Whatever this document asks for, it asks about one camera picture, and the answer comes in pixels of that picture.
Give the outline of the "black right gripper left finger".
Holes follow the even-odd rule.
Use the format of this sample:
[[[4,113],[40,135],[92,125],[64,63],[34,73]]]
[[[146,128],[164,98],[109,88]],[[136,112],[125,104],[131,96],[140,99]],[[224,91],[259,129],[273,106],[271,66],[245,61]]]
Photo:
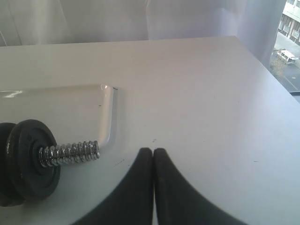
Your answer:
[[[141,148],[118,186],[76,225],[151,225],[153,217],[152,151]]]

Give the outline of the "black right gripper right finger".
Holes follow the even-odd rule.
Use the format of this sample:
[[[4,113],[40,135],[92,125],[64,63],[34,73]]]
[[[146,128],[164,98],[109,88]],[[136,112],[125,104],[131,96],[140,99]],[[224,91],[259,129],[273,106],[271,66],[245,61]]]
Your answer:
[[[244,225],[211,203],[183,177],[167,151],[153,154],[154,190],[159,225]]]

